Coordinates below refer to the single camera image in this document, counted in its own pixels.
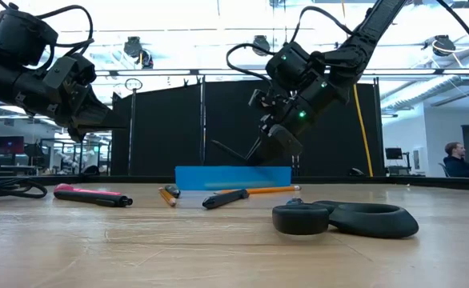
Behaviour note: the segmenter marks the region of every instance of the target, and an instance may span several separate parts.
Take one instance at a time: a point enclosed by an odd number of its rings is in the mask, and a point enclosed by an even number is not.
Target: black marker
[[[93,203],[99,206],[106,207],[126,207],[133,204],[132,199],[123,195],[75,192],[66,190],[55,191],[54,195],[57,199],[61,200]]]
[[[181,194],[181,191],[172,185],[165,186],[165,190],[167,190],[167,192],[169,192],[169,194],[174,198],[179,198],[179,195]]]
[[[245,198],[249,198],[249,192],[247,192],[247,190],[236,190],[233,192],[208,197],[204,199],[202,206],[206,209],[214,209],[222,205],[226,205],[227,203]]]

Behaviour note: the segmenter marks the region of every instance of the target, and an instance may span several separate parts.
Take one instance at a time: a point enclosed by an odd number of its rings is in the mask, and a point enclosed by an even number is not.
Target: robotic arm
[[[267,114],[260,120],[259,138],[248,155],[238,155],[220,142],[214,144],[249,166],[264,164],[284,152],[299,155],[302,145],[296,137],[314,125],[331,102],[348,103],[350,89],[361,78],[377,43],[406,1],[378,0],[365,20],[353,32],[348,30],[351,36],[334,51],[309,55],[293,41],[294,36],[266,66],[273,83],[287,94],[256,90],[249,101],[250,106]],[[309,6],[303,12],[306,10],[319,8]],[[325,75],[327,66],[331,72]]]
[[[51,67],[58,34],[40,18],[16,5],[0,12],[0,101],[23,108],[28,115],[45,115],[68,129],[76,142],[92,131],[126,127],[126,120],[101,103],[92,90],[94,65],[80,53],[82,42]],[[46,46],[45,65],[37,65]]]

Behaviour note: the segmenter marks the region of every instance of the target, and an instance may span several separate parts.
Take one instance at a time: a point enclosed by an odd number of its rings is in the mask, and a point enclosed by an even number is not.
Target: pink marker
[[[74,188],[69,184],[58,184],[55,187],[54,191],[70,191],[70,192],[82,192],[82,193],[92,193],[92,194],[105,194],[105,195],[122,195],[120,192],[110,192],[110,191],[100,191],[100,190],[87,190]]]

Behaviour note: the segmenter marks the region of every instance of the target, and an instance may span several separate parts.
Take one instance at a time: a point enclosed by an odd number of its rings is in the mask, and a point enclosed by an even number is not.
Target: black backdrop
[[[374,175],[383,176],[378,89],[367,84],[357,87]],[[131,174],[172,176],[176,166],[202,165],[202,137],[206,141],[205,165],[240,165],[210,140],[218,140],[242,155],[248,152],[258,137],[258,123],[263,115],[248,106],[256,88],[265,90],[267,87],[260,81],[205,83],[206,135],[202,134],[200,118],[200,85],[138,94]],[[114,104],[114,108],[123,108],[120,113],[129,114],[130,99],[124,98],[121,102],[126,103]],[[118,132],[113,134],[113,175],[127,174],[127,170],[124,173],[124,169],[115,166],[126,165],[119,158],[127,158],[129,137],[118,135]],[[333,102],[299,140],[304,146],[300,155],[300,176],[346,176],[352,167],[368,174],[353,93],[347,106]],[[270,165],[290,166],[291,157],[276,159]]]

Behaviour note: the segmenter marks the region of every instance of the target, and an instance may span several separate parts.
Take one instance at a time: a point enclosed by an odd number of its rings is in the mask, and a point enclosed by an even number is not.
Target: blue block
[[[291,185],[291,167],[177,166],[180,190],[225,190]]]

